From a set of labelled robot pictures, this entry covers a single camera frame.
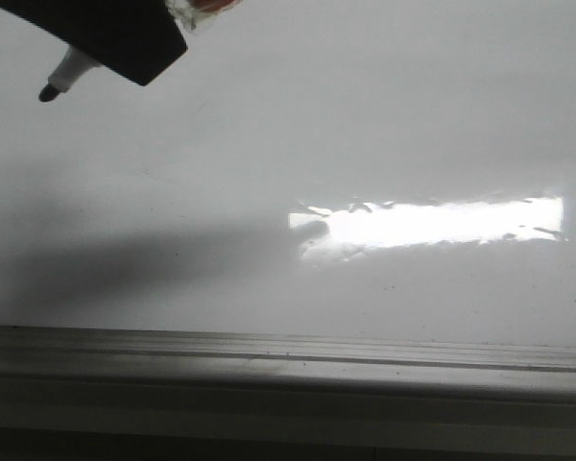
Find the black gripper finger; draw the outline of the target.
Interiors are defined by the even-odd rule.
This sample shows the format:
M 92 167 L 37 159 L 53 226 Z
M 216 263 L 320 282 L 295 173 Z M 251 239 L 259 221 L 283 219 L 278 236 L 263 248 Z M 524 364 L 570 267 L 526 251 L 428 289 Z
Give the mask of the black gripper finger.
M 0 0 L 0 9 L 138 85 L 148 85 L 187 51 L 162 1 Z

